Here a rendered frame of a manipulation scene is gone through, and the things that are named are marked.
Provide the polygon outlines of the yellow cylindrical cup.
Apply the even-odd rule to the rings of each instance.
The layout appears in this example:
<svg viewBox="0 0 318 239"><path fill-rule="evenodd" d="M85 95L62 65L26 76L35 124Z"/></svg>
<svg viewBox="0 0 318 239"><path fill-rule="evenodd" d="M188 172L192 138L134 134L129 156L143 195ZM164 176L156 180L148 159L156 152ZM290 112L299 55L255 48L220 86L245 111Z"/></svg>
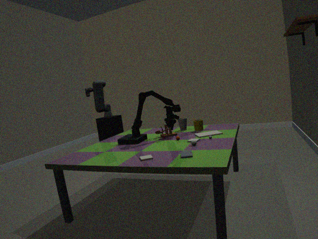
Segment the yellow cylindrical cup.
<svg viewBox="0 0 318 239"><path fill-rule="evenodd" d="M203 120L198 119L194 120L195 131L203 131Z"/></svg>

